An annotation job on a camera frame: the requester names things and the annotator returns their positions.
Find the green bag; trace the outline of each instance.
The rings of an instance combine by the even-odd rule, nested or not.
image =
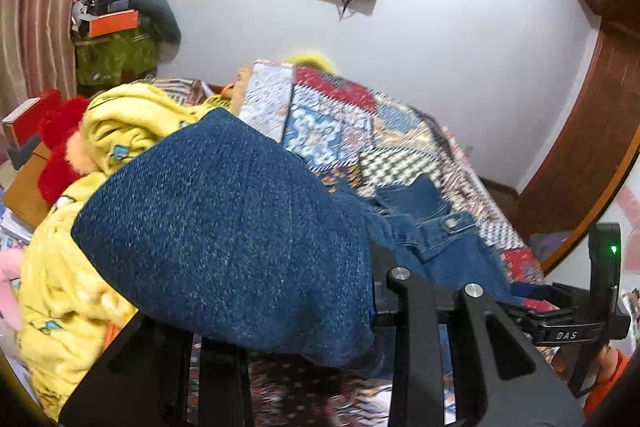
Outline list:
[[[76,82],[79,86],[106,86],[131,82],[158,63],[158,43],[139,28],[74,42]]]

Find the checkered fabric patch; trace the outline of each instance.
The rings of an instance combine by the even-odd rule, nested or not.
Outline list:
[[[375,148],[359,153],[362,181],[368,187],[410,185],[426,172],[440,187],[438,161],[430,154],[399,147]]]
[[[518,233],[507,221],[495,221],[492,223],[480,223],[479,235],[488,245],[494,245],[502,250],[515,250],[527,248]]]

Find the red plush toy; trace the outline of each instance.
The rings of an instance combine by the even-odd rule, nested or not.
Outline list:
[[[38,178],[38,190],[51,205],[69,185],[97,169],[84,153],[78,133],[89,102],[84,96],[76,96],[49,111],[40,122],[40,138],[51,151],[51,156]],[[79,157],[78,161],[74,160],[75,156]]]

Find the orange sleeve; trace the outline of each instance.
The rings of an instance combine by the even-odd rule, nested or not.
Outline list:
[[[587,397],[587,402],[585,402],[584,404],[584,415],[587,418],[591,414],[593,414],[596,408],[604,400],[604,397],[607,396],[607,394],[609,394],[609,391],[611,391],[611,388],[618,381],[618,378],[620,378],[620,375],[622,375],[622,373],[626,369],[626,365],[628,362],[629,362],[629,359],[625,355],[620,353],[620,350],[618,350],[618,365],[616,366],[615,373],[609,378],[609,380],[606,380],[596,385],[596,387],[593,388],[593,390],[589,393],[589,396]]]

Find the yellow round object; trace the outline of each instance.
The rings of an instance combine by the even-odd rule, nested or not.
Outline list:
[[[307,66],[325,73],[337,74],[334,65],[325,57],[318,53],[297,53],[286,60],[289,64],[297,66]]]

